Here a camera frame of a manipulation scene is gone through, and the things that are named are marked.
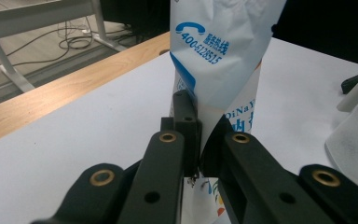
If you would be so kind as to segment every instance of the white plastic bag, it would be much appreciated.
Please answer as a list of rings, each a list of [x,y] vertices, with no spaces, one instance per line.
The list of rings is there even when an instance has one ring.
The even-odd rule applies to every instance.
[[[173,91],[188,89],[202,122],[201,151],[226,115],[250,132],[259,66],[285,0],[172,0]],[[212,223],[224,211],[215,179],[185,182],[182,223]]]

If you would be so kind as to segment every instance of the floor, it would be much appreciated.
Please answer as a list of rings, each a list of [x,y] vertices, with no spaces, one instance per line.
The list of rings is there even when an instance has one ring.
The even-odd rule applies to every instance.
[[[48,0],[0,0],[0,10],[46,2]],[[87,32],[89,27],[92,31],[97,30],[93,16],[0,38],[0,44],[5,53],[9,55],[10,62],[18,64],[15,66],[16,70],[38,87],[117,53],[96,41],[91,41]],[[120,42],[122,45],[128,47],[134,45],[134,38],[126,38],[128,32],[123,31],[125,28],[123,24],[106,22],[105,28],[111,38],[123,38]],[[80,37],[78,39],[80,41],[73,44],[66,54],[66,49],[60,48],[60,42],[65,40],[65,36],[67,39]],[[0,69],[0,102],[19,94],[21,91],[9,81]]]

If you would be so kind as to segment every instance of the blue telephone handset logo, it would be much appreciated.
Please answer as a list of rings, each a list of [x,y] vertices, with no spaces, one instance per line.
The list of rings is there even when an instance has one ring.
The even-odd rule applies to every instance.
[[[175,29],[176,33],[177,34],[182,33],[186,27],[196,28],[199,31],[199,35],[205,34],[205,28],[202,25],[192,21],[182,22],[179,25],[177,25]]]

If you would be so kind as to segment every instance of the white tabletop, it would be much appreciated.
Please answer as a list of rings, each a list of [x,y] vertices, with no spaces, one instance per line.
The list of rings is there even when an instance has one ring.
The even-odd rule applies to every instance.
[[[282,166],[331,165],[324,141],[347,116],[340,83],[358,64],[272,39],[263,59],[252,134]],[[164,54],[0,139],[0,223],[51,217],[92,165],[127,168],[168,116],[174,68]]]

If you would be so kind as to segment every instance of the tiled floor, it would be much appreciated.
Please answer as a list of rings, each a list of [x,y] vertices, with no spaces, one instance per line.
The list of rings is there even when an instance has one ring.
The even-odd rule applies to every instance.
[[[31,4],[46,3],[48,0],[0,0],[0,10],[5,10],[13,7],[27,6]],[[91,30],[96,30],[96,23],[93,16],[89,17],[89,24]],[[19,73],[25,75],[31,83],[36,86],[43,85],[47,81],[51,81],[55,78],[62,77],[69,74],[88,63],[94,63],[101,60],[104,57],[117,53],[115,50],[110,49],[96,41],[92,41],[88,47],[84,49],[70,49],[65,56],[59,60],[54,60],[62,56],[66,50],[61,49],[59,44],[64,40],[65,30],[64,27],[76,28],[70,30],[68,37],[83,36],[74,47],[82,47],[89,44],[89,37],[86,37],[82,29],[87,29],[89,26],[85,18],[80,18],[74,21],[63,22],[60,24],[51,25],[49,27],[43,27],[30,32],[11,35],[8,37],[0,38],[0,44],[3,47],[5,53],[9,54],[13,50],[16,50],[29,43],[33,39],[50,32],[48,35],[44,35],[37,39],[30,45],[27,45],[23,49],[13,53],[8,58],[12,64],[27,63],[23,65],[15,66]],[[106,22],[106,32],[115,32],[123,30],[123,25],[119,23]],[[121,36],[125,33],[113,33],[114,36]],[[133,40],[129,39],[128,44],[132,45]],[[28,63],[35,61],[52,60],[48,63]],[[17,87],[15,87],[8,78],[2,73],[0,69],[0,102],[21,94]]]

